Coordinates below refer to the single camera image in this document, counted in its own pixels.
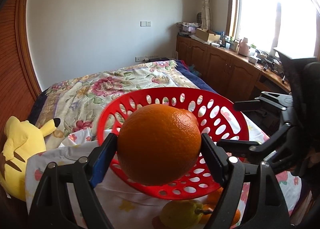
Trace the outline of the white floral fruit towel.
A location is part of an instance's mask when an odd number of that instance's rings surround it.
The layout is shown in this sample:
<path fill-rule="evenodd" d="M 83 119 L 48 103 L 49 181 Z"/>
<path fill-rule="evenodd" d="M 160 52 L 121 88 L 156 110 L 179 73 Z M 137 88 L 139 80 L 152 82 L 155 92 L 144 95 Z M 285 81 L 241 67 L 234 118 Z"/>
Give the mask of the white floral fruit towel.
<path fill-rule="evenodd" d="M 27 209 L 31 209 L 31 202 L 47 164 L 73 164 L 80 157 L 88 156 L 97 145 L 97 141 L 90 137 L 89 130 L 85 129 L 71 133 L 58 148 L 30 157 L 25 172 Z M 288 171 L 276 177 L 288 210 L 292 212 L 300 197 L 301 179 Z M 107 171 L 103 182 L 95 188 L 95 193 L 114 228 L 152 228 L 151 219 L 159 215 L 160 209 L 167 203 L 129 187 L 112 170 Z"/>

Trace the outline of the white wall switch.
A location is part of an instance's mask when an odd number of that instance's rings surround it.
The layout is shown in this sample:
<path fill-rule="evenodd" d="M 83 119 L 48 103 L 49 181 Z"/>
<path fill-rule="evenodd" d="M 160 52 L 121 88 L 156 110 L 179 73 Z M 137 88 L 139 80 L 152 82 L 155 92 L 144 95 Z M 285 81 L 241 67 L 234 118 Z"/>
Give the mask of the white wall switch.
<path fill-rule="evenodd" d="M 140 22 L 140 26 L 141 27 L 151 27 L 152 26 L 152 22 L 151 21 L 141 21 Z"/>

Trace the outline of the yellow Pikachu plush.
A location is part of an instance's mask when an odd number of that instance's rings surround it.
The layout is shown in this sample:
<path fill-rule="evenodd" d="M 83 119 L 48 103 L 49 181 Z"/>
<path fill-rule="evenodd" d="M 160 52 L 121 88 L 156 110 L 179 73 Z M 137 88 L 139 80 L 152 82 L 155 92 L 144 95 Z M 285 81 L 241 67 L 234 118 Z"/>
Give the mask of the yellow Pikachu plush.
<path fill-rule="evenodd" d="M 1 186 L 10 195 L 25 201 L 25 172 L 27 161 L 35 154 L 46 151 L 44 138 L 60 125 L 60 118 L 53 118 L 41 128 L 27 120 L 11 116 L 4 127 L 7 140 L 1 152 Z"/>

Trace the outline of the mandarin orange upper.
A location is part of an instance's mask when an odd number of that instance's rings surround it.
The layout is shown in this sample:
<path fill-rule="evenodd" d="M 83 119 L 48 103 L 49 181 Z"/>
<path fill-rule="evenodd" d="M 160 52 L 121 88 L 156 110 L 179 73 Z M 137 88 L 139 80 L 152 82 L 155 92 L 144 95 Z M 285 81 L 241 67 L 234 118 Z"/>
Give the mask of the mandarin orange upper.
<path fill-rule="evenodd" d="M 207 198 L 204 201 L 204 203 L 216 206 L 217 203 L 219 202 L 222 192 L 223 192 L 223 187 L 220 187 L 219 189 L 211 192 L 210 194 L 207 195 Z"/>

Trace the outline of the window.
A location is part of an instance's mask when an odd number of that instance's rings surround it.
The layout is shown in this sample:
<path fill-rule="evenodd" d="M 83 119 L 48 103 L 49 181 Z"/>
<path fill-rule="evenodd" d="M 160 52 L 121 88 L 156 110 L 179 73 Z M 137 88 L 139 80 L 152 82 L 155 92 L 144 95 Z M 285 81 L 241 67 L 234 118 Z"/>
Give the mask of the window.
<path fill-rule="evenodd" d="M 229 0 L 227 25 L 263 51 L 319 58 L 319 0 Z"/>

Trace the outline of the mandarin orange front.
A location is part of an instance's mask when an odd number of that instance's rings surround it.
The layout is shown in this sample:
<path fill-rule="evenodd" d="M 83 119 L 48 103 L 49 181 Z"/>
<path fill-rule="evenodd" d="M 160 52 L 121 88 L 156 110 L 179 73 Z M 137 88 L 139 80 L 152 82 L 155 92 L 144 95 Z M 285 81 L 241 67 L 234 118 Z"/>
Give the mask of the mandarin orange front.
<path fill-rule="evenodd" d="M 204 211 L 207 211 L 208 209 L 211 209 L 213 211 L 215 209 L 215 207 L 216 206 L 212 205 L 212 204 L 204 204 L 202 209 Z M 205 225 L 208 222 L 208 220 L 210 219 L 210 216 L 211 216 L 211 214 L 203 214 L 200 221 L 199 221 L 199 224 Z M 240 220 L 240 216 L 241 216 L 240 210 L 237 209 L 235 216 L 233 218 L 233 221 L 231 223 L 232 226 L 234 226 Z"/>

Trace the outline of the mandarin orange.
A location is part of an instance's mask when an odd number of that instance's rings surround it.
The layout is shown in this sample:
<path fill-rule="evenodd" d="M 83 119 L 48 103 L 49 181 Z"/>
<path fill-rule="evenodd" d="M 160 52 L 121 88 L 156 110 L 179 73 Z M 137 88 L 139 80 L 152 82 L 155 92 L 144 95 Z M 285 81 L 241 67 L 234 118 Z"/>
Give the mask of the mandarin orange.
<path fill-rule="evenodd" d="M 204 204 L 202 209 L 204 211 L 207 211 L 208 209 L 211 209 L 213 211 L 215 209 L 215 207 L 216 206 L 212 205 L 212 204 Z M 203 214 L 200 221 L 199 221 L 199 224 L 205 225 L 208 222 L 208 220 L 210 219 L 210 216 L 211 216 L 211 214 Z M 240 216 L 241 216 L 240 210 L 237 209 L 235 216 L 233 218 L 233 221 L 231 223 L 232 226 L 234 226 L 240 220 Z"/>
<path fill-rule="evenodd" d="M 211 192 L 210 194 L 207 195 L 207 198 L 204 201 L 204 203 L 216 206 L 217 203 L 219 202 L 222 192 L 223 192 L 223 187 L 220 187 L 219 189 Z"/>

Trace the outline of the wall power strip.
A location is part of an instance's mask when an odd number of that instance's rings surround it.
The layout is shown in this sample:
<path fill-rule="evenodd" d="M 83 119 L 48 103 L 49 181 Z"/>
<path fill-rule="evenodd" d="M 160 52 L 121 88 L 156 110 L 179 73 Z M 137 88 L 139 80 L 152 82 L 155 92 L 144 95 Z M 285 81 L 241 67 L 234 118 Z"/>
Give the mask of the wall power strip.
<path fill-rule="evenodd" d="M 135 57 L 135 62 L 139 63 L 139 62 L 146 62 L 149 60 L 154 60 L 154 59 L 158 59 L 159 56 L 157 55 L 144 55 L 144 56 L 136 56 Z"/>

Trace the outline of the green pear with stem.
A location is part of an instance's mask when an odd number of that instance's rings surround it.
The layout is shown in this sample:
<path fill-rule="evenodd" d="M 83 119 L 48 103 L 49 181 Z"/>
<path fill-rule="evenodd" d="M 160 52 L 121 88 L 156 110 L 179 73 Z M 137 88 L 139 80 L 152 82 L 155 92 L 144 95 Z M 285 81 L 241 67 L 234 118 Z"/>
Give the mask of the green pear with stem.
<path fill-rule="evenodd" d="M 161 210 L 159 219 L 167 228 L 191 228 L 199 223 L 204 215 L 213 213 L 210 207 L 197 200 L 168 202 Z"/>

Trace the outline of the blue bed sheet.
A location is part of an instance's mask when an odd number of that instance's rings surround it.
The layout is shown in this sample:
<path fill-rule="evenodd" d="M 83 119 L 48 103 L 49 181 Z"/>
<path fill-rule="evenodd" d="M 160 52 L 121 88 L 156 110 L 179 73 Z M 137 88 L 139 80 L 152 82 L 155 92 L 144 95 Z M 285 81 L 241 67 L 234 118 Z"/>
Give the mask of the blue bed sheet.
<path fill-rule="evenodd" d="M 181 60 L 175 60 L 177 66 L 176 69 L 187 79 L 189 79 L 194 85 L 196 85 L 201 90 L 206 90 L 209 92 L 216 93 L 207 83 L 205 83 L 201 78 L 197 77 L 195 74 L 190 72 L 188 68 L 184 65 Z"/>

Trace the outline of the red perforated plastic basket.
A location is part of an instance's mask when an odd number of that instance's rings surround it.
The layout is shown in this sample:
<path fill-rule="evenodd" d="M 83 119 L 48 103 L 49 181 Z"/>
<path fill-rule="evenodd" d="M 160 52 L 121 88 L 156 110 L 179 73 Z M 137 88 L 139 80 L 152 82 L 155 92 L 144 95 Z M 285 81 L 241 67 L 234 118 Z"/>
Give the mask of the red perforated plastic basket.
<path fill-rule="evenodd" d="M 129 115 L 140 107 L 164 104 L 190 111 L 199 122 L 199 130 L 207 133 L 213 142 L 231 139 L 234 142 L 249 139 L 244 115 L 233 110 L 233 104 L 223 96 L 199 89 L 185 87 L 161 87 L 137 90 L 115 99 L 102 111 L 97 125 L 98 143 L 105 139 L 107 121 L 114 117 L 112 133 L 118 135 Z M 130 187 L 154 198 L 163 200 L 187 200 L 205 196 L 220 185 L 214 181 L 204 157 L 199 156 L 195 165 L 182 178 L 162 186 L 145 186 L 128 178 L 121 170 L 116 157 L 111 160 L 112 171 Z"/>

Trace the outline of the large orange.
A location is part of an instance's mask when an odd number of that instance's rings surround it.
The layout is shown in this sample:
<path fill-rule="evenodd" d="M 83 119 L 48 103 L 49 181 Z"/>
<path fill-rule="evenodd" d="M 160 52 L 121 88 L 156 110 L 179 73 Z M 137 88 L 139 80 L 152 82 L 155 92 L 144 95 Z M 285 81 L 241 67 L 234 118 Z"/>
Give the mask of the large orange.
<path fill-rule="evenodd" d="M 201 147 L 199 126 L 180 109 L 144 106 L 121 126 L 117 157 L 131 180 L 161 186 L 181 178 L 195 165 Z"/>
<path fill-rule="evenodd" d="M 180 111 L 183 112 L 185 115 L 187 115 L 195 123 L 196 126 L 199 125 L 197 118 L 193 115 L 192 112 L 190 112 L 186 109 L 180 109 Z"/>

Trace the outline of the floral bed quilt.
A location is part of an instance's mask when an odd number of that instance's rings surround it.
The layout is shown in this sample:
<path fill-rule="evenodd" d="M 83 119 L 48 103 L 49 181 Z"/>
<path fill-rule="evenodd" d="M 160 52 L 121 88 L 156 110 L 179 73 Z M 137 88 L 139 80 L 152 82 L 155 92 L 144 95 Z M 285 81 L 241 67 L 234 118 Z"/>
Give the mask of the floral bed quilt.
<path fill-rule="evenodd" d="M 31 120 L 40 128 L 60 118 L 58 128 L 45 139 L 48 150 L 77 131 L 88 129 L 94 137 L 103 109 L 125 93 L 154 87 L 198 88 L 176 66 L 174 60 L 155 61 L 55 83 L 39 96 Z"/>

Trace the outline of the wooden sideboard cabinet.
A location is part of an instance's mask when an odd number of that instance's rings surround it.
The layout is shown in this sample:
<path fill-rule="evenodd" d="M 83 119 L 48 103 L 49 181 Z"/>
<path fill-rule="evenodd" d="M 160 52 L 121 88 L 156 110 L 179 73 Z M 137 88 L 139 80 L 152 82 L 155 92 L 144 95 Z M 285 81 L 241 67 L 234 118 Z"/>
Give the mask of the wooden sideboard cabinet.
<path fill-rule="evenodd" d="M 257 97 L 260 92 L 288 94 L 287 81 L 260 64 L 252 64 L 238 53 L 202 44 L 192 38 L 178 35 L 176 40 L 178 59 L 187 66 L 194 66 L 200 77 L 213 90 L 236 102 Z"/>

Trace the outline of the pink kettle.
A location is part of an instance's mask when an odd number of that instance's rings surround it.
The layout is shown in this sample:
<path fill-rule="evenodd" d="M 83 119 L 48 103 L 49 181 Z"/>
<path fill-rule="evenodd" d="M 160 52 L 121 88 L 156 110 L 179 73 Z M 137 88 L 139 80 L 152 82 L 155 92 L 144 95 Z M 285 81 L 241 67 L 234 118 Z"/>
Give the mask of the pink kettle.
<path fill-rule="evenodd" d="M 238 53 L 242 56 L 248 57 L 249 55 L 248 38 L 244 37 L 243 39 L 240 40 Z"/>

